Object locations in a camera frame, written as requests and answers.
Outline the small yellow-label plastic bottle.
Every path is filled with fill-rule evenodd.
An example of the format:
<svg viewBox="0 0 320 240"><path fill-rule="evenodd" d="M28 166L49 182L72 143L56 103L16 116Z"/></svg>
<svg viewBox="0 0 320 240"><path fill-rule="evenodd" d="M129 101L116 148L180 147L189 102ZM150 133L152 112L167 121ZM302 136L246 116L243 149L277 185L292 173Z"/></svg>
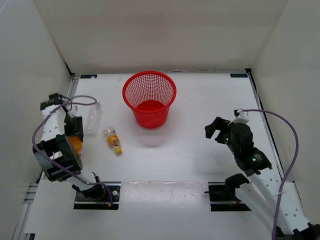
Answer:
<svg viewBox="0 0 320 240"><path fill-rule="evenodd" d="M123 153L123 150L116 130L112 126L107 126L102 130L102 134L108 146L117 156L120 156Z"/></svg>

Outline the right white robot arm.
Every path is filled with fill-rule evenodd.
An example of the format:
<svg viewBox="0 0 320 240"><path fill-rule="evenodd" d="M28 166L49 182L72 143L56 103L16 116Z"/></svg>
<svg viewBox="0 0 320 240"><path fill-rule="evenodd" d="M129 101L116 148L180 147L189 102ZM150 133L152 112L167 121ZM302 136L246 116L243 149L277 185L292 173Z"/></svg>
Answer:
<svg viewBox="0 0 320 240"><path fill-rule="evenodd" d="M230 200L243 202L262 222L275 240L318 240L319 224L312 224L295 206L290 196L280 190L281 178L267 156L254 146L247 120L229 121L221 117L205 126L205 137L215 131L215 141L227 145L237 166L243 171L225 180L222 193Z"/></svg>

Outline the clear plastic bottle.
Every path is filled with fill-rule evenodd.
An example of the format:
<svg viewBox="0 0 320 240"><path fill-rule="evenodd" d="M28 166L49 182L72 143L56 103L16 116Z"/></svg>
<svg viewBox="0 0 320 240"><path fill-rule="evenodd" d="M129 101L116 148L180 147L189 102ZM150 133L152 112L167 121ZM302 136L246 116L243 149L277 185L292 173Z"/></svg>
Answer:
<svg viewBox="0 0 320 240"><path fill-rule="evenodd" d="M102 117L102 106L100 102L91 105L88 110L84 125L84 136L86 138L95 138L98 134L100 121Z"/></svg>

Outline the orange plastic bottle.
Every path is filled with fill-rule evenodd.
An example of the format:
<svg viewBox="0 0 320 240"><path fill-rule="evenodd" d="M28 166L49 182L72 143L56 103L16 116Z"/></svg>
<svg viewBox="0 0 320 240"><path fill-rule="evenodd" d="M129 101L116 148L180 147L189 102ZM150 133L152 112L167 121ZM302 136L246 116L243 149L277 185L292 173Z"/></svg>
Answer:
<svg viewBox="0 0 320 240"><path fill-rule="evenodd" d="M81 138L79 136L69 136L68 138L78 155L81 156L81 151L83 148L83 142L81 141Z"/></svg>

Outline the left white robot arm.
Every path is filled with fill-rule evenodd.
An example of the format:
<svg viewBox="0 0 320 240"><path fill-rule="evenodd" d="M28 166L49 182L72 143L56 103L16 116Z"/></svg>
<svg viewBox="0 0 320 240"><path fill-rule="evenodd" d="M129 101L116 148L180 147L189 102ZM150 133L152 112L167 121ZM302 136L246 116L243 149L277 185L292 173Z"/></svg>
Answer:
<svg viewBox="0 0 320 240"><path fill-rule="evenodd" d="M40 104L43 122L32 135L32 151L49 181L68 182L83 197L100 201L107 190L94 172L83 169L83 118L72 103L72 99L53 93Z"/></svg>

